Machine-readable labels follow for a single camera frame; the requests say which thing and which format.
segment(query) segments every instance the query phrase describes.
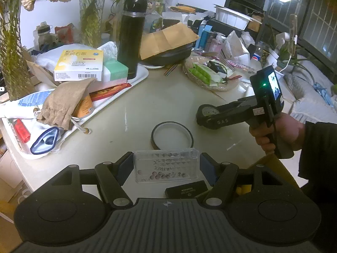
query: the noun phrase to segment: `transparent case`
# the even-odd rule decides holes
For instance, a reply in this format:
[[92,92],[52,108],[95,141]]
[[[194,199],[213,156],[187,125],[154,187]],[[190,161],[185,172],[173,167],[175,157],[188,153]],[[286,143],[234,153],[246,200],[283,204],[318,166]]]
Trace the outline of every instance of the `transparent case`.
[[199,151],[176,150],[136,151],[134,154],[136,182],[174,182],[197,178]]

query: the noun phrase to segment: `thermos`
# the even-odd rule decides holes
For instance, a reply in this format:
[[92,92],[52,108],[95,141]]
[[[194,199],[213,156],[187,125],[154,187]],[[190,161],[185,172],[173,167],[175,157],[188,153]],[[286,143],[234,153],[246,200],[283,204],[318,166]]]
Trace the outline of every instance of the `thermos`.
[[129,68],[128,80],[137,75],[146,8],[146,0],[125,0],[124,3],[117,60]]

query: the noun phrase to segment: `white paper bag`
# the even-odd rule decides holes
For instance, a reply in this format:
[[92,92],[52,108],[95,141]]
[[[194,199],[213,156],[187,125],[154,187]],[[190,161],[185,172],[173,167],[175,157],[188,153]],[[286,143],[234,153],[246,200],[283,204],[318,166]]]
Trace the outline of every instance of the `white paper bag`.
[[234,62],[249,65],[250,55],[246,47],[240,41],[239,37],[236,35],[235,31],[232,31],[222,48],[225,57]]

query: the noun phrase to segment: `metal bolt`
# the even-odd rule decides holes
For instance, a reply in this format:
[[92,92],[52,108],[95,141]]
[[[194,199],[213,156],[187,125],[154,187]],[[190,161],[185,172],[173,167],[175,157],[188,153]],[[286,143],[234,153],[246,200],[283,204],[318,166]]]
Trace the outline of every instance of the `metal bolt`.
[[130,201],[126,198],[117,198],[117,199],[114,199],[113,203],[116,206],[126,206],[130,203]]
[[222,201],[219,198],[208,198],[206,200],[206,204],[208,204],[210,206],[218,206],[218,205],[222,204]]

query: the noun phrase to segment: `drawstring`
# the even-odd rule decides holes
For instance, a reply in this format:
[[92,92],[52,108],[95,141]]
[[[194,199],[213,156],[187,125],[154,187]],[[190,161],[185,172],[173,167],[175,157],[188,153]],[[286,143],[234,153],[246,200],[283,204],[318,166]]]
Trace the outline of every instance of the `drawstring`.
[[[33,112],[34,112],[34,117],[37,117],[40,114],[41,110],[39,108],[34,108]],[[78,122],[80,121],[79,118],[77,118],[77,117],[71,117],[70,121],[74,124],[74,126],[76,126],[77,129],[79,129],[80,131],[82,131],[84,134],[90,134],[91,133],[91,130],[89,128],[81,127],[78,124]]]

